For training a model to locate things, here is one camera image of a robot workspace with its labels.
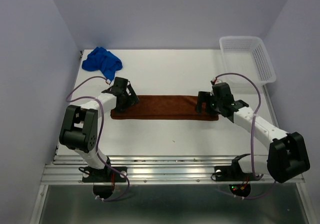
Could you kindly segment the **brown towel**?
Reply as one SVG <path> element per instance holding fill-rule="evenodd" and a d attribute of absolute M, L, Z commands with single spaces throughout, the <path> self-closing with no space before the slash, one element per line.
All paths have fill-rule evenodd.
<path fill-rule="evenodd" d="M 198 98 L 189 95 L 140 95 L 139 103 L 120 112 L 112 110 L 114 120 L 196 120 L 217 121 L 217 114 L 196 112 Z"/>

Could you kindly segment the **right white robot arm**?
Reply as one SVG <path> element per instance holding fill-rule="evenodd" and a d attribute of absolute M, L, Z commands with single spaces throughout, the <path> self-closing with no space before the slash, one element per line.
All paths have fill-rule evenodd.
<path fill-rule="evenodd" d="M 268 156 L 254 157 L 242 154 L 232 159 L 229 166 L 216 166 L 212 175 L 217 182 L 259 180 L 258 175 L 270 175 L 276 182 L 284 183 L 311 167 L 305 141 L 298 132 L 289 133 L 274 126 L 256 114 L 242 100 L 235 100 L 225 82 L 212 84 L 210 92 L 200 91 L 196 112 L 218 114 L 250 133 L 250 140 L 259 140 Z"/>

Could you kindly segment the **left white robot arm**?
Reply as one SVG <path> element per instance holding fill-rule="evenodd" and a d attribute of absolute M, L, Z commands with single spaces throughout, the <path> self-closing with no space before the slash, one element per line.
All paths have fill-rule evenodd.
<path fill-rule="evenodd" d="M 111 177 L 109 158 L 99 149 L 102 130 L 98 129 L 98 119 L 104 123 L 105 113 L 121 113 L 139 103 L 135 91 L 128 79 L 116 77 L 113 85 L 101 92 L 98 97 L 66 98 L 68 103 L 88 99 L 80 106 L 69 105 L 64 114 L 59 143 L 78 153 L 100 181 Z"/>

